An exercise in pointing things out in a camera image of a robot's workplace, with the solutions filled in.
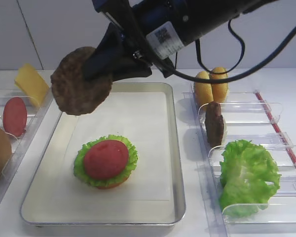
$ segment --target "white table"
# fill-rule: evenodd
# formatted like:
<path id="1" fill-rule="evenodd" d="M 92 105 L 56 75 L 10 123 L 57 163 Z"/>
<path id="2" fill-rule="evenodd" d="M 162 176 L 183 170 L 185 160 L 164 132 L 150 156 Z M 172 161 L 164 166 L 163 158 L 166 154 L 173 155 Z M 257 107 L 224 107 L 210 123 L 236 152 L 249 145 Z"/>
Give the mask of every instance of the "white table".
<path id="1" fill-rule="evenodd" d="M 199 70 L 182 70 L 195 76 Z M 52 71 L 42 71 L 41 75 L 49 81 Z M 0 87 L 13 88 L 16 72 L 0 72 Z M 251 76 L 255 84 L 260 85 L 264 99 L 279 102 L 284 106 L 279 126 L 286 131 L 296 144 L 296 69 L 263 69 Z M 173 228 L 139 227 L 33 227 L 24 224 L 19 215 L 19 208 L 31 177 L 38 165 L 43 145 L 47 142 L 58 111 L 53 101 L 36 136 L 25 154 L 18 172 L 0 204 L 0 237 L 209 237 L 206 213 L 201 197 L 200 184 L 196 171 L 201 163 L 201 152 L 197 135 L 192 127 L 194 120 L 189 100 L 185 93 L 190 92 L 190 82 L 172 76 L 164 79 L 159 71 L 147 79 L 129 79 L 127 81 L 166 82 L 173 87 L 177 116 L 178 135 L 185 183 L 186 214 Z M 242 88 L 246 81 L 233 82 L 230 88 Z M 296 233 L 284 234 L 232 234 L 233 237 L 296 237 Z"/>

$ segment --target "barcode label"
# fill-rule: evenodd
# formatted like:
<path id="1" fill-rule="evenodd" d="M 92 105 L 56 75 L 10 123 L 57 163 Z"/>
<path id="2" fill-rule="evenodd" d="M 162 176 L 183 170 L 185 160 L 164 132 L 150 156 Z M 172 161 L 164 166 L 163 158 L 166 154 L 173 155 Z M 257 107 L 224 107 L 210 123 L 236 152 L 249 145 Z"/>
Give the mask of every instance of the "barcode label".
<path id="1" fill-rule="evenodd" d="M 170 21 L 150 32 L 146 35 L 146 39 L 161 59 L 169 57 L 184 47 Z"/>
<path id="2" fill-rule="evenodd" d="M 158 38 L 159 43 L 164 43 L 166 40 L 171 39 L 171 35 L 167 31 L 167 28 L 163 27 L 157 32 L 154 33 L 154 35 Z"/>

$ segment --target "red tomato slice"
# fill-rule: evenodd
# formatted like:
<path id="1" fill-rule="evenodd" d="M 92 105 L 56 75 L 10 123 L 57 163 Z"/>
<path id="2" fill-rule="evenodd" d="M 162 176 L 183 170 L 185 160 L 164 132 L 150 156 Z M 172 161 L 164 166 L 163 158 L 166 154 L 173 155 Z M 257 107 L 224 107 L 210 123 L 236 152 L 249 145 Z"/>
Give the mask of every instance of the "red tomato slice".
<path id="1" fill-rule="evenodd" d="M 3 111 L 3 127 L 6 132 L 16 137 L 24 133 L 28 112 L 24 101 L 20 97 L 10 99 Z"/>
<path id="2" fill-rule="evenodd" d="M 128 162 L 128 149 L 124 143 L 105 140 L 94 145 L 83 160 L 87 175 L 97 180 L 113 178 L 123 171 Z"/>

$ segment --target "green lettuce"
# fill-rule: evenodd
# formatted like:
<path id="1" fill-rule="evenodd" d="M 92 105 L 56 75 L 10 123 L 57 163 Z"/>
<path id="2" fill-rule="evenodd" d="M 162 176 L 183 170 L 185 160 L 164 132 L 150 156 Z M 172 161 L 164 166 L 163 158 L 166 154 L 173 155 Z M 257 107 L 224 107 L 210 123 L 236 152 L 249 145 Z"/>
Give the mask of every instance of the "green lettuce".
<path id="1" fill-rule="evenodd" d="M 229 142 L 223 152 L 221 165 L 222 194 L 219 198 L 222 210 L 238 203 L 268 203 L 280 189 L 278 166 L 271 154 L 261 145 L 246 140 Z M 246 217 L 266 205 L 235 205 L 224 214 Z"/>
<path id="2" fill-rule="evenodd" d="M 113 178 L 110 178 L 108 180 L 96 180 L 91 178 L 85 173 L 84 166 L 83 166 L 83 159 L 84 156 L 87 154 L 87 152 L 90 150 L 91 147 L 98 144 L 99 142 L 102 142 L 104 140 L 117 140 L 121 141 L 125 144 L 125 146 L 128 149 L 128 162 L 126 164 L 126 167 L 124 170 L 116 175 Z M 131 172 L 136 169 L 137 166 L 137 160 L 138 160 L 138 154 L 136 151 L 136 147 L 131 144 L 131 142 L 123 136 L 115 136 L 115 135 L 109 135 L 107 137 L 100 137 L 96 141 L 88 142 L 87 144 L 82 145 L 82 149 L 78 151 L 78 155 L 76 156 L 74 160 L 74 176 L 80 179 L 82 182 L 92 186 L 92 187 L 107 187 L 111 184 L 117 184 L 122 182 L 125 178 L 129 177 Z"/>

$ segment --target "yellow cheese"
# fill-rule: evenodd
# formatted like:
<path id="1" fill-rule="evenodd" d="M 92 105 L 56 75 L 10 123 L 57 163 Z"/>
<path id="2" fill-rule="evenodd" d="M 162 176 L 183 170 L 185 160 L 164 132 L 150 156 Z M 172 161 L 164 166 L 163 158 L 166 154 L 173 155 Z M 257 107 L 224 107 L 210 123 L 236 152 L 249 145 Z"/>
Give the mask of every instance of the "yellow cheese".
<path id="1" fill-rule="evenodd" d="M 31 97 L 30 101 L 36 108 L 39 108 L 42 105 L 46 93 L 49 90 L 44 79 L 38 74 L 35 68 L 28 63 L 19 68 L 14 83 L 27 96 Z"/>

